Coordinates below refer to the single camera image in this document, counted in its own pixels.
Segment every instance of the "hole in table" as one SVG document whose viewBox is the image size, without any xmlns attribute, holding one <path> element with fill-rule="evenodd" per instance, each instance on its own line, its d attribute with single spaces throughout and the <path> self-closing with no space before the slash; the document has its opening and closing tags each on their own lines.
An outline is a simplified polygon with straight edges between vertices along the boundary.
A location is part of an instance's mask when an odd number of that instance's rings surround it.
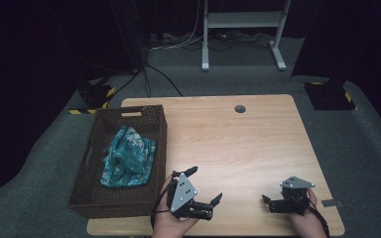
<svg viewBox="0 0 381 238">
<path fill-rule="evenodd" d="M 246 107 L 243 105 L 237 105 L 234 107 L 234 111 L 237 113 L 244 113 L 246 111 Z"/>
</svg>

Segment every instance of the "hand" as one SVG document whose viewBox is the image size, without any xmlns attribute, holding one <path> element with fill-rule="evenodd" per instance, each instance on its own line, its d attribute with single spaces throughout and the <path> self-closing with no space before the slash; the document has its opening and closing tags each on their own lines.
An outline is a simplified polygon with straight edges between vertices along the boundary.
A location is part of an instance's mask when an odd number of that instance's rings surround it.
<svg viewBox="0 0 381 238">
<path fill-rule="evenodd" d="M 317 205 L 317 197 L 311 188 L 308 188 L 308 196 L 311 200 L 311 207 Z M 293 223 L 297 233 L 303 238 L 326 238 L 319 219 L 309 210 L 306 210 L 303 215 L 297 213 L 290 214 L 290 220 Z"/>
<path fill-rule="evenodd" d="M 166 188 L 166 186 L 172 180 L 172 176 L 169 176 L 162 190 Z M 159 211 L 169 210 L 167 207 L 167 195 L 165 194 L 160 201 Z M 180 238 L 187 233 L 189 229 L 191 229 L 199 219 L 196 218 L 188 218 L 185 220 L 179 220 L 176 216 L 174 216 L 170 211 L 167 212 L 159 212 L 156 213 L 156 220 L 154 222 L 154 231 L 153 238 Z"/>
</svg>

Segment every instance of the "shelf leg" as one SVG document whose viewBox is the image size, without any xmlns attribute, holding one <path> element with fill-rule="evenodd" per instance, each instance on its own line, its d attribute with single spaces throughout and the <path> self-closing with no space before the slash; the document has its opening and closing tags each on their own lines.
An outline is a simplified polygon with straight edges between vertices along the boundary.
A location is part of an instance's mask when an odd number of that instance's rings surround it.
<svg viewBox="0 0 381 238">
<path fill-rule="evenodd" d="M 289 8 L 291 0 L 286 0 L 284 3 L 283 13 L 281 14 L 280 23 L 278 25 L 277 33 L 275 35 L 275 41 L 270 42 L 270 47 L 272 53 L 274 54 L 275 61 L 277 62 L 278 69 L 284 71 L 287 69 L 286 64 L 284 63 L 283 57 L 281 56 L 278 45 L 281 41 L 281 35 L 283 34 L 284 26 L 286 24 L 287 15 L 289 14 Z"/>
<path fill-rule="evenodd" d="M 205 0 L 203 7 L 203 43 L 202 43 L 202 71 L 209 70 L 208 55 L 208 0 Z"/>
</svg>

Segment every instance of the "brown plastic crate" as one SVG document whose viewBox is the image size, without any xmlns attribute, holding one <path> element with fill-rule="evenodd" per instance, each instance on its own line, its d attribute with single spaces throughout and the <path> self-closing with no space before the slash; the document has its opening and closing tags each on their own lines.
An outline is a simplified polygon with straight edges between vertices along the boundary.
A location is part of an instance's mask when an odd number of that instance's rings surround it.
<svg viewBox="0 0 381 238">
<path fill-rule="evenodd" d="M 125 188 L 100 184 L 104 150 L 121 126 L 132 126 L 142 137 L 157 142 L 146 184 Z M 166 179 L 166 147 L 167 122 L 162 105 L 97 110 L 67 206 L 88 219 L 150 215 Z"/>
</svg>

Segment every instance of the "table top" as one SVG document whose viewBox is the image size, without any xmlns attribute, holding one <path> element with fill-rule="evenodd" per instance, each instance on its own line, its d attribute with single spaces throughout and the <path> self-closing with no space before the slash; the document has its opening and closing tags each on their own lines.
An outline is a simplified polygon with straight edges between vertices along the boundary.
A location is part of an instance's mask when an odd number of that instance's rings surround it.
<svg viewBox="0 0 381 238">
<path fill-rule="evenodd" d="M 299 111 L 290 95 L 130 98 L 122 106 L 164 106 L 168 123 L 166 173 L 198 166 L 190 177 L 196 201 L 223 193 L 210 221 L 187 235 L 261 236 L 296 234 L 288 214 L 270 213 L 262 194 L 283 199 L 280 182 L 290 176 L 316 184 L 317 209 L 330 235 L 344 233 Z M 235 108 L 244 107 L 238 113 Z M 149 216 L 90 219 L 91 235 L 151 235 Z"/>
</svg>

